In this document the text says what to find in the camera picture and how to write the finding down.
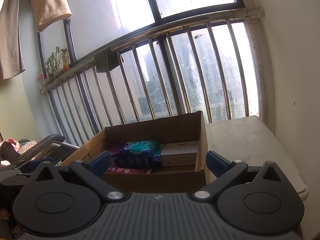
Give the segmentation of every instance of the green plant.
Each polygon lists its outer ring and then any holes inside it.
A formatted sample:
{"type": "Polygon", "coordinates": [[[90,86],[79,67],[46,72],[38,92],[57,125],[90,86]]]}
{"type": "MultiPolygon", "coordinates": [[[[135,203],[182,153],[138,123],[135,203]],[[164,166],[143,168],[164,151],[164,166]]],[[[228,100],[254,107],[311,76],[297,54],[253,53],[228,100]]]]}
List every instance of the green plant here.
{"type": "Polygon", "coordinates": [[[67,51],[67,48],[60,50],[60,47],[57,46],[55,52],[51,53],[45,63],[45,72],[47,75],[51,75],[57,70],[61,63],[61,56],[65,51],[67,51]]]}

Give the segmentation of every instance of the gray cloth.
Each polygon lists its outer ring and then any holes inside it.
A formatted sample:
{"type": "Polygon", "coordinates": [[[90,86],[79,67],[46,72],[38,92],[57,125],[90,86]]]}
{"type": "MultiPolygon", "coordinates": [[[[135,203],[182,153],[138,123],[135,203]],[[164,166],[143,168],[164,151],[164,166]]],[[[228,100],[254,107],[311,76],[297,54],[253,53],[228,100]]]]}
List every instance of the gray cloth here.
{"type": "Polygon", "coordinates": [[[98,73],[111,71],[119,66],[119,60],[116,53],[111,53],[110,46],[94,54],[96,70],[98,73]]]}
{"type": "Polygon", "coordinates": [[[25,68],[20,53],[19,0],[4,0],[0,12],[0,79],[12,78],[25,68]]]}

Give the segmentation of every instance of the cardboard box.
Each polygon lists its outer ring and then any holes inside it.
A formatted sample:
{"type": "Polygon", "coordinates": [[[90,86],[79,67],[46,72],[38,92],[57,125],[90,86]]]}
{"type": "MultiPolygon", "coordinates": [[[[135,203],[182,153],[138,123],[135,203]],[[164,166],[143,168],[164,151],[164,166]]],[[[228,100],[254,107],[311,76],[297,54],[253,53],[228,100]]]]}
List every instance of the cardboard box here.
{"type": "Polygon", "coordinates": [[[199,141],[167,143],[161,152],[163,166],[185,166],[196,163],[199,141]]]}
{"type": "Polygon", "coordinates": [[[208,143],[201,111],[106,127],[76,150],[62,165],[68,165],[77,159],[86,161],[111,146],[142,140],[158,140],[162,144],[199,141],[196,162],[189,166],[154,168],[151,174],[105,173],[101,178],[125,194],[129,192],[192,194],[206,185],[206,179],[209,181],[209,172],[205,166],[208,143]]]}

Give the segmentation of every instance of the white box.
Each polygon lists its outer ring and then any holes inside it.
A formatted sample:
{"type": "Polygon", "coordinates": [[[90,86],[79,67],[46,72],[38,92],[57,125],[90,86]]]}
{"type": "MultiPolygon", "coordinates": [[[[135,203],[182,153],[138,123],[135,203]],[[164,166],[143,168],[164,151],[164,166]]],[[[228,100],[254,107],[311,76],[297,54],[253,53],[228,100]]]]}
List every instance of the white box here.
{"type": "Polygon", "coordinates": [[[195,165],[199,141],[167,143],[161,152],[162,166],[195,165]]]}

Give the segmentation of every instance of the handrail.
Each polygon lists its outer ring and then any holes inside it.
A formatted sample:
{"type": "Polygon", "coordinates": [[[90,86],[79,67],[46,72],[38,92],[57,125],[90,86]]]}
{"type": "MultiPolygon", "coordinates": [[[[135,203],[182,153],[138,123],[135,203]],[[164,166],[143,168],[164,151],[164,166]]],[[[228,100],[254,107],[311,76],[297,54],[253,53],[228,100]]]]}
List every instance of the handrail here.
{"type": "MultiPolygon", "coordinates": [[[[256,9],[233,9],[220,12],[212,12],[203,15],[197,15],[174,22],[166,23],[160,26],[153,27],[151,29],[145,30],[143,32],[132,35],[121,41],[118,41],[111,45],[111,52],[117,52],[122,49],[126,49],[132,45],[138,44],[148,39],[152,39],[168,32],[178,31],[184,29],[185,27],[193,27],[206,23],[221,22],[226,20],[240,20],[246,18],[261,18],[264,19],[264,11],[262,7],[256,9]]],[[[86,68],[87,66],[94,63],[94,56],[90,56],[83,61],[80,61],[75,66],[70,68],[68,71],[64,72],[58,76],[54,81],[45,84],[41,89],[40,93],[45,94],[50,89],[54,88],[57,84],[61,83],[66,78],[72,76],[74,73],[86,68]]]]}

